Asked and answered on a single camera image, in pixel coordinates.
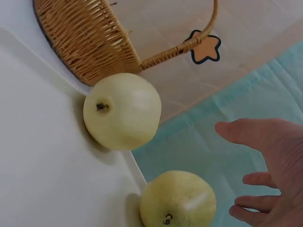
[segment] light blue pad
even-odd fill
[[[168,170],[198,174],[214,189],[218,209],[212,227],[246,227],[228,214],[237,196],[279,194],[247,186],[242,177],[266,170],[261,154],[221,139],[218,121],[281,117],[303,122],[303,41],[186,113],[163,124],[155,138],[133,151],[147,181]]]

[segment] white surface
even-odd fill
[[[3,29],[0,70],[0,226],[141,227],[145,181],[90,138],[84,97]]]
[[[295,29],[303,27],[302,0],[220,0],[219,3],[219,17],[212,32],[222,40],[219,62],[195,65],[188,53],[141,74],[161,96],[162,121],[247,75],[248,68],[244,65],[255,69],[294,44],[294,38],[303,37],[302,30]],[[212,0],[186,3],[121,0],[113,10],[126,30],[133,31],[130,39],[144,59],[183,42],[192,30],[203,29],[210,18]],[[32,0],[2,0],[0,26],[19,37],[63,78],[87,94],[89,88],[65,68],[40,31]],[[283,38],[271,45],[277,37]],[[252,61],[263,55],[270,58]]]

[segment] pear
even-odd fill
[[[119,73],[100,80],[84,101],[83,117],[92,137],[110,150],[133,150],[157,132],[161,100],[144,78]]]
[[[211,186],[199,176],[168,171],[146,185],[140,199],[145,227],[208,227],[216,212]]]

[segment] wicker basket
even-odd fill
[[[120,73],[139,73],[186,53],[212,31],[218,12],[200,36],[141,61],[127,32],[107,0],[34,0],[37,21],[65,66],[82,83],[93,86],[100,79]]]

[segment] orange star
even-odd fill
[[[191,39],[197,37],[201,33],[199,30],[194,30],[190,37],[187,39]],[[211,61],[219,61],[219,47],[221,45],[221,40],[219,37],[214,35],[209,35],[203,42],[191,50],[191,57],[195,64],[202,64],[207,60]]]

